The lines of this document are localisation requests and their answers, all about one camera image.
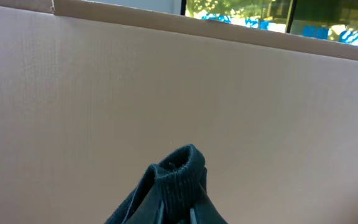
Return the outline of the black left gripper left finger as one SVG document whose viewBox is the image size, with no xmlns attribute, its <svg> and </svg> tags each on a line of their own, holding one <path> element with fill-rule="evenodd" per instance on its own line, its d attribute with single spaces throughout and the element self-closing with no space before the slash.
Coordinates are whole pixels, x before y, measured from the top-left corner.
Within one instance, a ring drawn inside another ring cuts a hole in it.
<svg viewBox="0 0 358 224">
<path fill-rule="evenodd" d="M 163 224 L 165 219 L 165 189 L 152 186 L 146 194 L 145 189 L 138 186 L 131 200 L 130 209 L 126 213 L 124 224 Z"/>
</svg>

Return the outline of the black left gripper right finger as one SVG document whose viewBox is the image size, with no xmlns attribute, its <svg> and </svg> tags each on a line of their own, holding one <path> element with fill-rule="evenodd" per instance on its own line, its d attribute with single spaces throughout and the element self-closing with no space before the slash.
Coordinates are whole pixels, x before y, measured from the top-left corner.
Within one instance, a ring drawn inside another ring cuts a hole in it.
<svg viewBox="0 0 358 224">
<path fill-rule="evenodd" d="M 198 200 L 190 208 L 191 224 L 227 224 L 209 199 L 204 187 L 200 185 Z"/>
</svg>

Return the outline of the black t-shirt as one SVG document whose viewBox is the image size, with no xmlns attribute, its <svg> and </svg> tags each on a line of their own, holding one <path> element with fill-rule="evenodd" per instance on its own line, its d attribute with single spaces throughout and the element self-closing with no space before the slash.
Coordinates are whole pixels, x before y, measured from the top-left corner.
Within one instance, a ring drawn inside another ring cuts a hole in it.
<svg viewBox="0 0 358 224">
<path fill-rule="evenodd" d="M 138 186 L 145 189 L 142 197 L 152 186 L 165 189 L 165 219 L 163 224 L 191 224 L 190 208 L 198 200 L 200 185 L 207 193 L 207 168 L 203 154 L 192 144 L 176 149 L 158 164 L 148 166 Z M 106 220 L 106 224 L 124 224 L 135 189 Z"/>
</svg>

